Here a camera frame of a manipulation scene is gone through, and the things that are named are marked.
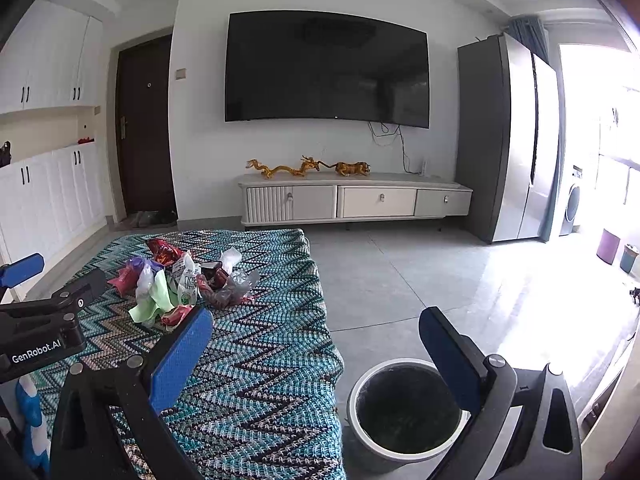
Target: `washing machine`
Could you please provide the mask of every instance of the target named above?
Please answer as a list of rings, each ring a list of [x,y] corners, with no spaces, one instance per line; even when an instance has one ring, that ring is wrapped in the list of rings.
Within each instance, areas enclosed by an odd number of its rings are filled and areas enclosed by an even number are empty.
[[[564,208],[564,217],[562,218],[562,227],[560,228],[560,236],[570,234],[574,228],[575,215],[580,205],[580,181],[582,180],[582,169],[574,166],[571,173],[572,183],[567,198],[566,207]]]

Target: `front door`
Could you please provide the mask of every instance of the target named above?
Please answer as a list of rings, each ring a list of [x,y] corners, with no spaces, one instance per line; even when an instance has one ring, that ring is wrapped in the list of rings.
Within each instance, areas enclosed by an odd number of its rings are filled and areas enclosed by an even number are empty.
[[[171,38],[147,41],[118,57],[116,138],[127,214],[176,211],[167,95]]]

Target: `white cabinet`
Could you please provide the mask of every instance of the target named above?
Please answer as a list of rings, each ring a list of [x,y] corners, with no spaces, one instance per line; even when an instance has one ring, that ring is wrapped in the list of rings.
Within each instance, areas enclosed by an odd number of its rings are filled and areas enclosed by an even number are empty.
[[[36,0],[0,52],[0,113],[97,104],[102,23]]]
[[[73,160],[74,187],[76,188],[76,197],[80,206],[80,217],[82,225],[87,226],[91,225],[91,206],[89,205],[89,192],[86,188],[86,173],[82,164],[82,156],[77,148],[73,150]]]
[[[472,190],[438,177],[309,173],[241,177],[243,225],[409,220],[466,215]]]
[[[104,203],[100,192],[100,169],[95,142],[78,146],[78,159],[86,179],[87,199],[89,202],[90,223],[104,216]]]
[[[53,218],[53,205],[47,176],[49,154],[34,156],[20,162],[26,174],[24,185],[26,224],[33,241],[33,252],[49,258],[60,248],[60,236]]]
[[[343,218],[412,216],[415,189],[406,187],[343,187]]]
[[[11,262],[21,260],[33,253],[31,237],[26,235],[28,218],[24,213],[24,170],[10,164],[0,168],[0,189],[3,207],[0,208],[0,229]]]
[[[0,168],[0,232],[9,261],[40,253],[46,262],[104,220],[96,160],[89,143]]]
[[[22,110],[36,45],[40,7],[31,6],[0,52],[0,114]]]
[[[89,18],[82,42],[82,54],[76,83],[76,104],[95,105],[99,102],[97,73],[100,63],[102,22]]]
[[[36,0],[42,16],[27,77],[24,108],[69,106],[78,79],[78,63],[88,17]]]
[[[69,238],[75,237],[82,232],[84,224],[82,224],[82,215],[80,214],[80,204],[78,202],[78,194],[76,193],[76,183],[74,179],[74,153],[75,146],[56,150],[51,155],[54,158],[57,177],[60,181],[62,190],[62,202],[66,222],[69,229]],[[78,155],[76,154],[76,164],[78,163]]]
[[[469,213],[470,191],[419,189],[415,201],[415,215],[441,218]]]

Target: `blue figurine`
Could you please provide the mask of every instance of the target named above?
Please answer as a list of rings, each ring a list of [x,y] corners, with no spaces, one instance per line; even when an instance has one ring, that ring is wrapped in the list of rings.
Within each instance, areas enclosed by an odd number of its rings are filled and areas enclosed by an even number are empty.
[[[31,376],[24,375],[15,384],[15,398],[24,416],[22,458],[31,469],[42,466],[48,474],[51,442],[47,438],[47,421],[40,409],[40,396]]]

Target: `tile floor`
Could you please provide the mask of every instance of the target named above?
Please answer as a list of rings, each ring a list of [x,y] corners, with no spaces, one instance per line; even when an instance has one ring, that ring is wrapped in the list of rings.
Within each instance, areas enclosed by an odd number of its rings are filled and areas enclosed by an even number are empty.
[[[350,456],[345,404],[370,367],[398,358],[429,359],[417,330],[426,306],[437,305],[456,329],[485,353],[513,367],[560,363],[576,413],[585,407],[620,340],[635,330],[632,281],[616,264],[595,256],[579,234],[552,244],[537,241],[484,245],[471,234],[437,222],[376,222],[304,226],[319,267],[327,325],[345,362],[336,388],[349,478],[371,478]],[[155,230],[145,232],[163,232]],[[56,290],[109,241],[110,232],[65,261],[36,286],[30,299]],[[491,478],[517,420],[505,430],[479,479]],[[407,465],[382,479],[425,479],[438,459]]]

